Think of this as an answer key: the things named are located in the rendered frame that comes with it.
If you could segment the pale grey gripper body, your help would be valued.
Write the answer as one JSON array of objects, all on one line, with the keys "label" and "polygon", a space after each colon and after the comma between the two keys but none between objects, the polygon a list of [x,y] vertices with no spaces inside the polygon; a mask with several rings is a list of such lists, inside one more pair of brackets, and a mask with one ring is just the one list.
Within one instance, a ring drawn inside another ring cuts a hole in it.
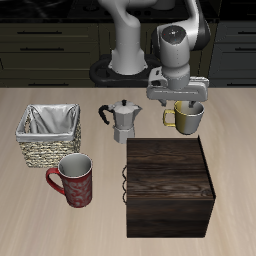
[{"label": "pale grey gripper body", "polygon": [[147,97],[152,100],[206,101],[208,99],[209,80],[192,76],[182,89],[169,89],[167,79],[153,80],[147,87]]}]

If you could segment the white and yellow mug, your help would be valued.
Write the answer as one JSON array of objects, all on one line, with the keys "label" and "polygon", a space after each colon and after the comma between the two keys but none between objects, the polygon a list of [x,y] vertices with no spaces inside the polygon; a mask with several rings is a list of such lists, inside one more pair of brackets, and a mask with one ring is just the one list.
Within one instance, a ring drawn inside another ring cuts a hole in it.
[{"label": "white and yellow mug", "polygon": [[[163,112],[163,124],[167,127],[175,127],[178,132],[184,135],[195,133],[204,114],[204,106],[196,102],[192,109],[189,108],[189,101],[176,101],[173,109],[166,109]],[[173,114],[175,121],[168,123],[166,116]]]}]

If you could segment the wicker basket with white liner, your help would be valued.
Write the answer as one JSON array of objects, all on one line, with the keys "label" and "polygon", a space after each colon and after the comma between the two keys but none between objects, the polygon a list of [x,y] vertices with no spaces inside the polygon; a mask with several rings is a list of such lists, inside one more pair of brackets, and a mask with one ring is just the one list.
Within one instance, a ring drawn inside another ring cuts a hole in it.
[{"label": "wicker basket with white liner", "polygon": [[80,152],[80,106],[30,104],[15,135],[28,167],[56,167],[62,157]]}]

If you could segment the red patterned mug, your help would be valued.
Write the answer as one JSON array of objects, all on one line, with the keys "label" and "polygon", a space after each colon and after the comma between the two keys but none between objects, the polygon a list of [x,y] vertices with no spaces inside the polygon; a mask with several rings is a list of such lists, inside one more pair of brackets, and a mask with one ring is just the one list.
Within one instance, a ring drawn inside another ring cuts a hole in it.
[{"label": "red patterned mug", "polygon": [[74,208],[86,207],[92,200],[92,160],[85,154],[63,157],[56,168],[46,172],[47,183],[66,197]]}]

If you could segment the silver moka pot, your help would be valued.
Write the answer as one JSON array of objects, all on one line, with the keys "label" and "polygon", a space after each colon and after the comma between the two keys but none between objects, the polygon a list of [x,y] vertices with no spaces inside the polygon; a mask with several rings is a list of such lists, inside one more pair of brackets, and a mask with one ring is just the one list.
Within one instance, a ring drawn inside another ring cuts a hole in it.
[{"label": "silver moka pot", "polygon": [[115,125],[114,140],[118,143],[125,144],[128,138],[135,137],[134,120],[142,108],[133,102],[123,99],[114,104],[102,105],[98,113],[105,124],[109,124],[106,119],[105,111],[113,114]]}]

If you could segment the dark wooden cabinet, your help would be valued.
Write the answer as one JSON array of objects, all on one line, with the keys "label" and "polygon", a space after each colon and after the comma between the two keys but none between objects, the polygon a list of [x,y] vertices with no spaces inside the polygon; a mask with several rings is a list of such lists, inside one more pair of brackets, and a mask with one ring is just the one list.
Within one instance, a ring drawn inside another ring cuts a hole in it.
[{"label": "dark wooden cabinet", "polygon": [[129,238],[203,238],[216,194],[201,140],[127,141],[123,202]]}]

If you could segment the dark kitchen cupboards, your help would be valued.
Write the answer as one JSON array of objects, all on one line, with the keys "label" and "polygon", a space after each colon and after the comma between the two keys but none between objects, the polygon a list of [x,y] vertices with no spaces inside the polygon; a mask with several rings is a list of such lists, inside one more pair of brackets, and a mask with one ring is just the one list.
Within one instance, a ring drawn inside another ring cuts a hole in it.
[{"label": "dark kitchen cupboards", "polygon": [[[159,60],[157,27],[189,18],[185,0],[171,10],[127,12],[141,23],[144,59]],[[90,67],[115,48],[114,20],[98,0],[0,0],[0,87],[93,87]]]}]

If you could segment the flat black base plate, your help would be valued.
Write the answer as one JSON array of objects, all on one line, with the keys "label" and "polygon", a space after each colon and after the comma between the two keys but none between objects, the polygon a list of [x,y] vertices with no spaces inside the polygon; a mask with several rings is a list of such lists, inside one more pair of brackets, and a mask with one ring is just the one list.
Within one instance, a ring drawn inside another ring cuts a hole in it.
[{"label": "flat black base plate", "polygon": [[161,62],[152,54],[145,55],[147,68],[135,75],[121,75],[109,68],[112,60],[110,54],[103,54],[90,67],[89,76],[99,88],[146,88],[148,77],[153,68],[159,67]]}]

